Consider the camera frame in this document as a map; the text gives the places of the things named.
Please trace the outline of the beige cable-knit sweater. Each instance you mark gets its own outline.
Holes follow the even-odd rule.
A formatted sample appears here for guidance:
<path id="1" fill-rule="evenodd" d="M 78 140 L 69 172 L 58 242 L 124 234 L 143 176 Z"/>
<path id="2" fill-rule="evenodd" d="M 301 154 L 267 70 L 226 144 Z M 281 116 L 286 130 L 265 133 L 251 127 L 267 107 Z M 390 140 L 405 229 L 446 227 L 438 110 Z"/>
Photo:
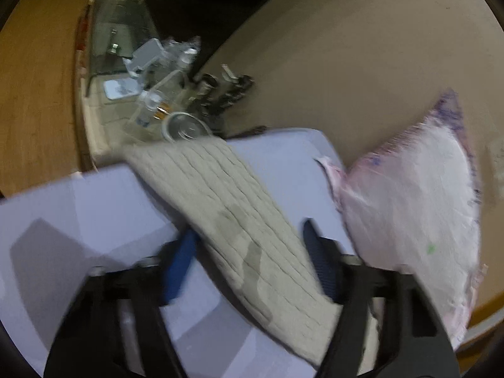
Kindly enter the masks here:
<path id="1" fill-rule="evenodd" d="M 212 264 L 257 323 L 319 366 L 341 308 L 323 294 L 304 221 L 354 253 L 319 164 L 336 161 L 326 137 L 315 130 L 207 137 L 130 145 L 119 157 L 202 233 Z"/>

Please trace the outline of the pink floral pillow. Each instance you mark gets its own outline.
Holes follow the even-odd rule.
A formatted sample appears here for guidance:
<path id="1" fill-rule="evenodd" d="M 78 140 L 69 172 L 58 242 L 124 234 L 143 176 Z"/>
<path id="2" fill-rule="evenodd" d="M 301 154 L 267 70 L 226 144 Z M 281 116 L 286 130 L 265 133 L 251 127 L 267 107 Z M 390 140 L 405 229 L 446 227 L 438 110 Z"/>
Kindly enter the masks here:
<path id="1" fill-rule="evenodd" d="M 477 162 L 456 93 L 348 171 L 317 161 L 357 254 L 372 267 L 412 270 L 458 349 L 485 270 Z"/>

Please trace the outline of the lavender bed sheet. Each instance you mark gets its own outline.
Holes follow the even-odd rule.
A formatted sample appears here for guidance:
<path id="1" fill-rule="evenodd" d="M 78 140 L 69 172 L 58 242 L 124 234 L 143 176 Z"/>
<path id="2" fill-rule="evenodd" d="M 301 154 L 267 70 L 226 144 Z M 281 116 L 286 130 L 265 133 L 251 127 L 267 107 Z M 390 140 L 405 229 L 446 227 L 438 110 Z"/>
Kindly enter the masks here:
<path id="1" fill-rule="evenodd" d="M 287 219 L 353 253 L 319 158 L 339 156 L 310 129 L 235 140 Z M 1 203 L 1 322 L 25 361 L 43 373 L 50 345 L 88 270 L 130 267 L 176 238 L 182 221 L 128 166 L 76 175 Z M 163 307 L 177 353 L 191 377 L 312 377 L 315 369 L 252 326 L 191 264 L 180 296 Z"/>

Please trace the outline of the round metal tin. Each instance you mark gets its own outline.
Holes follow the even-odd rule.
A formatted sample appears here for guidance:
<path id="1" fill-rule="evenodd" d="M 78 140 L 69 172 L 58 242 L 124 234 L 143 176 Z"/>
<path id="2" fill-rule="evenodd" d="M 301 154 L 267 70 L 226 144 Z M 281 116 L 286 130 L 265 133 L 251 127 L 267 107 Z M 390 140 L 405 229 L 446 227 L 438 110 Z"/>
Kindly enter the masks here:
<path id="1" fill-rule="evenodd" d="M 162 137 L 168 142 L 190 141 L 212 135 L 204 122 L 184 112 L 170 113 L 162 120 L 161 130 Z"/>

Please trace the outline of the clear plastic bottle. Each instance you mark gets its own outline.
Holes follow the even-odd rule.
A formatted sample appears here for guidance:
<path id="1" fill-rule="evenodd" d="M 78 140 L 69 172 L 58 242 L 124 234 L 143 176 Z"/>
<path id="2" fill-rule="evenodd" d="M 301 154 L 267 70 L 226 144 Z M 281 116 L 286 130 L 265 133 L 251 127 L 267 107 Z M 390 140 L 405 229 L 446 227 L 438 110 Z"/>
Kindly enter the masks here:
<path id="1" fill-rule="evenodd" d="M 137 105 L 133 121 L 142 127 L 149 126 L 154 120 L 163 120 L 173 112 L 173 107 L 158 90 L 144 90 L 138 97 Z"/>

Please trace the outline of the cluttered bedside table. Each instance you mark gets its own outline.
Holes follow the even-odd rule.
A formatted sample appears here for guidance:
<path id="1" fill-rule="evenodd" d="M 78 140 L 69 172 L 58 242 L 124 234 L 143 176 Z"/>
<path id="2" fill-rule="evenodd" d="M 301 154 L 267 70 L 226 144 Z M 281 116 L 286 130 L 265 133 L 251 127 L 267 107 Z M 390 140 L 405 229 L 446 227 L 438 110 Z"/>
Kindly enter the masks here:
<path id="1" fill-rule="evenodd" d="M 88 0 L 78 23 L 74 68 L 78 148 L 86 170 L 106 165 L 127 144 L 165 140 L 162 120 L 147 127 L 133 121 L 144 90 L 160 91 L 172 113 L 189 113 L 212 135 L 228 136 L 224 114 L 255 81 L 227 65 L 218 75 L 196 73 L 200 48 L 197 37 L 160 40 L 144 0 Z"/>

